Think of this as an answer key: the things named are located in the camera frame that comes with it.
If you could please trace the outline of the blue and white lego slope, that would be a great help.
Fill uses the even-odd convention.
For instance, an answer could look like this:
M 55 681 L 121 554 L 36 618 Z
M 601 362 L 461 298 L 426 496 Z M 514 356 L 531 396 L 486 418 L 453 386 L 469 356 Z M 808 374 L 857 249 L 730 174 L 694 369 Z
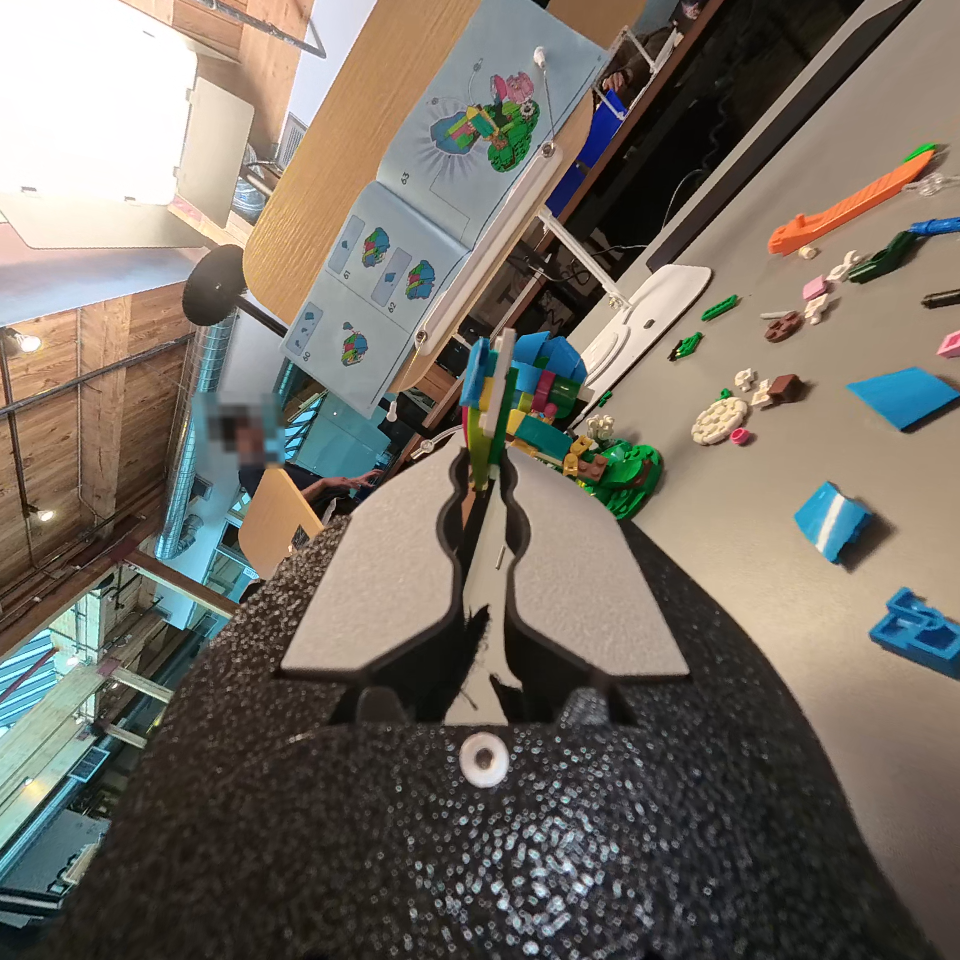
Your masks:
M 828 562 L 837 565 L 874 519 L 856 498 L 847 497 L 830 481 L 818 486 L 794 513 L 798 531 Z

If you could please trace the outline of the white studio light panel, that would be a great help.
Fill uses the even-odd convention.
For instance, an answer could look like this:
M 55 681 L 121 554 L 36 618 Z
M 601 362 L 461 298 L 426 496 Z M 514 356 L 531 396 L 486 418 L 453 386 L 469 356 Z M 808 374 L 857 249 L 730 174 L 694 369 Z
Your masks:
M 2 2 L 1 209 L 35 250 L 223 242 L 235 59 L 126 2 Z

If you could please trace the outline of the blue hollow lego brick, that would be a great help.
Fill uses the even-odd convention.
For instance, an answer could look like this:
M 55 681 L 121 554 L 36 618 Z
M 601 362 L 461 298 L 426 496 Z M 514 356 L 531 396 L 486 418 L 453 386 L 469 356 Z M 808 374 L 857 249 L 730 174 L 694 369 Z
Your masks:
M 886 602 L 886 614 L 869 630 L 872 642 L 907 661 L 959 679 L 959 625 L 907 587 Z

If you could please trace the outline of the white round lego plate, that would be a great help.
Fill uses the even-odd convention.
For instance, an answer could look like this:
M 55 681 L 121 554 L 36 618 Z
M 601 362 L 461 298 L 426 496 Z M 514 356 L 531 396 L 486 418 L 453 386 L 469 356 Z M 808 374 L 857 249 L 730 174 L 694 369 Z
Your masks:
M 703 410 L 691 426 L 691 439 L 701 447 L 709 447 L 726 441 L 746 421 L 749 412 L 745 400 L 721 397 Z

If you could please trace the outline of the green lego base with flowers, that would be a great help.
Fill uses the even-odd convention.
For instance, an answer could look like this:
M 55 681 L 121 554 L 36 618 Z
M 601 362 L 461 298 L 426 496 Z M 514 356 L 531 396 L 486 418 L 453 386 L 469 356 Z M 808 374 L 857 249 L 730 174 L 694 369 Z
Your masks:
M 630 521 L 658 486 L 664 458 L 653 446 L 615 437 L 615 432 L 612 416 L 588 417 L 563 458 L 561 473 L 618 521 Z

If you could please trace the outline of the silver ventilation duct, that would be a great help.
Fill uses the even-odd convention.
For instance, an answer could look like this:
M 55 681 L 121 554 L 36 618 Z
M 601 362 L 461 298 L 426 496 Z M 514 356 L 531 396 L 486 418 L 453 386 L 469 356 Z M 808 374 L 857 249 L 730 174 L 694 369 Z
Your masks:
M 194 398 L 216 393 L 226 364 L 238 310 L 210 327 L 199 327 L 187 355 L 184 386 L 171 439 L 167 500 L 163 523 L 155 540 L 153 555 L 162 562 L 178 558 L 196 541 L 203 522 L 188 512 L 196 479 L 198 428 Z

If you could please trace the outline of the white book stand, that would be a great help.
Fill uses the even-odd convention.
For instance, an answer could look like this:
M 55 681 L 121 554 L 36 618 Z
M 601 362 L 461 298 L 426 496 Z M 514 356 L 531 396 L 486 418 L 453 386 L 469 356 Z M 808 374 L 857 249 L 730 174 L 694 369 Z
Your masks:
M 591 272 L 615 309 L 614 318 L 586 353 L 589 387 L 613 387 L 711 281 L 709 268 L 667 265 L 633 294 L 626 294 L 547 208 L 549 195 L 585 145 L 594 117 L 596 80 L 606 66 L 606 52 L 588 41 L 581 46 L 583 55 L 577 57 L 562 52 L 558 43 L 527 50 L 534 74 L 530 99 L 547 117 L 534 125 L 531 145 L 522 150 L 516 167 L 491 174 L 471 167 L 464 197 L 457 200 L 442 195 L 438 185 L 426 193 L 419 180 L 408 183 L 411 210 L 453 242 L 459 253 L 448 273 L 436 271 L 438 305 L 427 306 L 381 395 L 417 383 L 534 220 Z

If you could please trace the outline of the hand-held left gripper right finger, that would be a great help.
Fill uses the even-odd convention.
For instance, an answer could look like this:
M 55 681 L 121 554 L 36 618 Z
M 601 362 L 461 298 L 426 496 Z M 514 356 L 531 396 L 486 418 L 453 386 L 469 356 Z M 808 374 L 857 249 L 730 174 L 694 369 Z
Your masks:
M 615 517 L 524 453 L 500 472 L 506 623 L 522 642 L 612 681 L 687 678 L 690 667 Z

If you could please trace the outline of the dark green lego piece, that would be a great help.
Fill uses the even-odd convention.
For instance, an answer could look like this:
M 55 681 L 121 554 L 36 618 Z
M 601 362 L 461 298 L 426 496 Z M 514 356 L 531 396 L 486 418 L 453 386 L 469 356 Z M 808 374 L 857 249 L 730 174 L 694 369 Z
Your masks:
M 901 268 L 922 239 L 920 234 L 913 231 L 899 231 L 886 246 L 869 259 L 851 268 L 848 281 L 854 284 L 866 284 L 888 276 Z

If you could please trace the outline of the lego instruction booklet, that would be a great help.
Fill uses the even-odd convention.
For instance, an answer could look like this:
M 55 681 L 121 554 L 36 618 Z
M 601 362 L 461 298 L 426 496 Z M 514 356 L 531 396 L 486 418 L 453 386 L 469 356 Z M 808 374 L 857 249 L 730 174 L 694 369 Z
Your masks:
M 370 417 L 524 170 L 587 99 L 607 49 L 535 2 L 380 3 L 316 120 L 319 230 L 285 354 Z

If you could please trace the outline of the wooden chair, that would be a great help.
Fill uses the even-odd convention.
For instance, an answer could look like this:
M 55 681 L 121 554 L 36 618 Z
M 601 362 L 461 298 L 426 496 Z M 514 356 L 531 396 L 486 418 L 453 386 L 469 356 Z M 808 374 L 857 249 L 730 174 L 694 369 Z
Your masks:
M 281 466 L 265 470 L 239 527 L 238 544 L 258 578 L 270 580 L 278 566 L 325 529 Z

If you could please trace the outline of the orange brick separator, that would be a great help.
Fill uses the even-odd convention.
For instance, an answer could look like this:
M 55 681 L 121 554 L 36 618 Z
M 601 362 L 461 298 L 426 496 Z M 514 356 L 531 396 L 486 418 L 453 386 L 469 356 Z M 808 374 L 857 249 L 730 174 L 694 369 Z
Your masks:
M 826 210 L 813 214 L 798 213 L 773 231 L 767 243 L 768 253 L 782 257 L 796 253 L 800 248 L 810 246 L 822 236 L 893 198 L 927 170 L 939 150 L 940 145 L 936 142 L 924 144 L 913 150 L 893 171 Z

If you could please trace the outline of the blue wedge lego plate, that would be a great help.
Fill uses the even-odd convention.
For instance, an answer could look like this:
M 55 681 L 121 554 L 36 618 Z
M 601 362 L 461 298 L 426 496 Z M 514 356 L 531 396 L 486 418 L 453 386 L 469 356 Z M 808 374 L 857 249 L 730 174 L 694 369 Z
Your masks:
M 899 432 L 910 431 L 959 402 L 958 389 L 918 366 L 851 382 L 846 390 Z

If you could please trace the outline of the multicoloured lego model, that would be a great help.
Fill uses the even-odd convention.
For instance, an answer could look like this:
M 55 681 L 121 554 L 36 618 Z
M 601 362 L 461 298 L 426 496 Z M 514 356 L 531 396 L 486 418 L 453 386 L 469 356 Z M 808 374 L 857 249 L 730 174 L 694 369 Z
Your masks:
M 589 447 L 566 431 L 595 391 L 587 367 L 565 337 L 547 332 L 518 336 L 507 329 L 494 342 L 480 338 L 471 348 L 460 396 L 462 434 L 475 493 L 498 477 L 508 447 L 575 477 L 576 455 Z

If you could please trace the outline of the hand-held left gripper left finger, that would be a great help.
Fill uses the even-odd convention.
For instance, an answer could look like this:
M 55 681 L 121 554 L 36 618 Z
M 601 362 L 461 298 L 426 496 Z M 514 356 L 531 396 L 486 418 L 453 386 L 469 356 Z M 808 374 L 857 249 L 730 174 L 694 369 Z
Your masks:
M 384 689 L 414 721 L 447 717 L 481 643 L 459 556 L 469 468 L 468 450 L 442 448 L 354 510 L 282 677 L 341 684 L 352 706 Z

